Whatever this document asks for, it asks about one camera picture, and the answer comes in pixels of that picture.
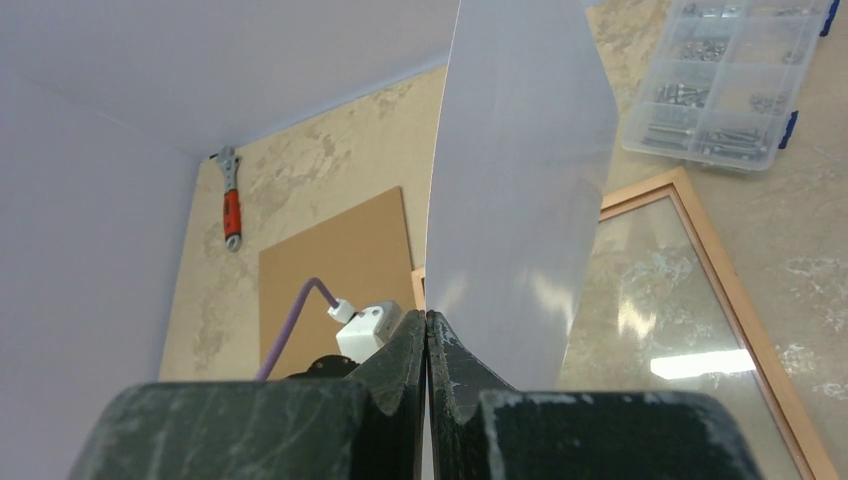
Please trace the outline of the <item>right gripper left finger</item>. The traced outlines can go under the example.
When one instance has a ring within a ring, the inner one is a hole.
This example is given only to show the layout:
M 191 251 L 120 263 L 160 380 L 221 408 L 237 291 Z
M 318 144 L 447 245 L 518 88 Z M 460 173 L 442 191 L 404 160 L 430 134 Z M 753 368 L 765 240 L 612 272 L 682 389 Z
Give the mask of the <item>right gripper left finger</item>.
M 73 479 L 416 479 L 426 322 L 342 378 L 149 383 L 118 394 Z

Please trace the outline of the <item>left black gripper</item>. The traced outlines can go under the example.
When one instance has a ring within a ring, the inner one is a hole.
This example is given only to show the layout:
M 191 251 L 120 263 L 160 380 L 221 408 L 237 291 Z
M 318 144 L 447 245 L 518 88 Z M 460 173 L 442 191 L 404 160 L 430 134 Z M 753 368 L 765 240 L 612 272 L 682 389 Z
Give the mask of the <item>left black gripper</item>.
M 286 377 L 286 380 L 334 380 L 342 379 L 356 370 L 360 364 L 344 355 L 324 355 L 298 373 Z

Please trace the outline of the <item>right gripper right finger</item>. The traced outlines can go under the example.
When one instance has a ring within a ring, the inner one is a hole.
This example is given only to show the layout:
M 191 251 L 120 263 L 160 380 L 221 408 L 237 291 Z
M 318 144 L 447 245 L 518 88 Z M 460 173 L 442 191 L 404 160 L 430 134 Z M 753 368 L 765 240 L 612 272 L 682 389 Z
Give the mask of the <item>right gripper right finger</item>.
M 758 479 L 741 430 L 691 391 L 527 392 L 427 315 L 438 479 Z

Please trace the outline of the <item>brown cardboard backing board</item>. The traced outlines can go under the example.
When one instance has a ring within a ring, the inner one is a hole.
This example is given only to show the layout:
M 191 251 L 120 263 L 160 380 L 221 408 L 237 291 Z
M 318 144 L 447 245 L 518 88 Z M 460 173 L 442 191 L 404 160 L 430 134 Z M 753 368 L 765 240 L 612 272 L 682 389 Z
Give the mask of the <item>brown cardboard backing board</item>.
M 303 284 L 317 277 L 357 308 L 415 306 L 402 191 L 387 190 L 259 254 L 260 357 L 267 358 Z

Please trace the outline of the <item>copper wooden picture frame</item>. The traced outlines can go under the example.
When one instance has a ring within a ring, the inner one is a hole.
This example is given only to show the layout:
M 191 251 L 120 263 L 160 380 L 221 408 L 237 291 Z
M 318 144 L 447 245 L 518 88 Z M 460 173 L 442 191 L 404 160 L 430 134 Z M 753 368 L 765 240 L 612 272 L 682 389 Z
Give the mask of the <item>copper wooden picture frame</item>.
M 714 288 L 727 303 L 737 335 L 751 353 L 771 399 L 773 415 L 801 473 L 798 479 L 837 478 L 836 458 L 825 447 L 797 390 L 791 384 L 772 339 L 683 169 L 676 168 L 603 195 L 580 299 L 601 221 L 664 197 L 674 201 Z

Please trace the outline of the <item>plant photo print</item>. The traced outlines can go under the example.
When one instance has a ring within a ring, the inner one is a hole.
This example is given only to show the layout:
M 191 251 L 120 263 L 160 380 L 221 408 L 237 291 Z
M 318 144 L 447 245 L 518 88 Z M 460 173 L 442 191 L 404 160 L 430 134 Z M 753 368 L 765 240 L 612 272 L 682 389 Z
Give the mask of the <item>plant photo print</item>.
M 425 299 L 521 390 L 559 378 L 619 124 L 582 1 L 463 1 L 431 176 Z

